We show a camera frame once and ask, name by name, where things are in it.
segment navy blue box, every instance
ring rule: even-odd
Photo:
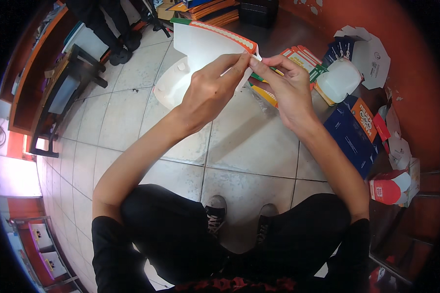
[[[358,100],[358,97],[347,96],[343,102],[335,106],[336,109],[324,122],[324,127],[360,173],[360,176],[365,179],[376,160],[382,143],[379,134],[376,134],[373,142],[370,142],[365,130],[357,121],[357,119],[360,119],[359,113],[355,113],[352,108]]]

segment black sneaker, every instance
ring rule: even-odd
[[[223,196],[212,196],[205,205],[205,212],[208,217],[208,232],[217,238],[227,216],[227,202]]]
[[[139,31],[130,31],[124,37],[124,45],[126,45],[129,52],[133,52],[140,47],[140,40],[142,39],[142,33]]]
[[[267,237],[271,217],[279,214],[276,206],[273,203],[268,203],[261,208],[259,212],[258,232],[256,235],[256,245],[261,244]]]
[[[130,58],[132,58],[132,52],[129,52],[126,49],[122,49],[119,54],[111,53],[109,56],[109,63],[113,66],[117,66],[119,64],[126,64]]]

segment black pants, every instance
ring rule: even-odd
[[[236,255],[207,232],[201,203],[161,186],[139,185],[123,202],[121,214],[137,248],[171,284],[206,279],[222,269],[226,277],[263,282],[313,276],[351,221],[336,195],[316,194],[273,217],[265,240]]]
[[[81,20],[86,27],[92,29],[97,37],[103,41],[111,51],[120,53],[123,46],[107,26],[101,6],[112,18],[117,30],[122,36],[130,31],[129,20],[122,9],[120,0],[67,0],[67,7]]]

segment left hand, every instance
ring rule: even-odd
[[[173,109],[186,131],[186,136],[200,131],[214,120],[227,105],[244,75],[249,53],[224,54],[194,72],[184,98]]]

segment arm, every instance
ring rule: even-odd
[[[247,53],[226,54],[192,75],[182,103],[132,144],[103,174],[93,192],[93,219],[107,216],[122,224],[119,209],[127,195],[165,152],[218,116],[233,96],[248,61]]]
[[[276,67],[284,76],[269,66]],[[282,55],[264,58],[262,62],[251,58],[250,67],[269,84],[252,78],[250,81],[275,94],[283,124],[310,150],[329,185],[349,209],[351,223],[368,219],[368,187],[317,118],[311,104],[308,72]]]

